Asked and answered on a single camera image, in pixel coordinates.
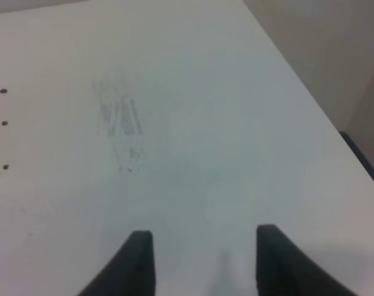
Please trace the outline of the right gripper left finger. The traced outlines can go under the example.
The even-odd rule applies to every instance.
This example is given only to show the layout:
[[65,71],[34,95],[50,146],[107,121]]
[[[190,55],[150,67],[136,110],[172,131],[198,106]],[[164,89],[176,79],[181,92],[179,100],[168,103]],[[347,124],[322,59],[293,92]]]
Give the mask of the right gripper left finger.
[[153,234],[134,231],[80,295],[155,295]]

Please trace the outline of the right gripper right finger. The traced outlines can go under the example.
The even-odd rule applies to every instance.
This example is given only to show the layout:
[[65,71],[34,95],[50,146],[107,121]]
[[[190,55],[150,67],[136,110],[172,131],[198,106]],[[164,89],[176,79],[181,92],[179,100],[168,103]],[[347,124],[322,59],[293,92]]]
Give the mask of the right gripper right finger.
[[274,224],[256,230],[256,286],[259,295],[354,295]]

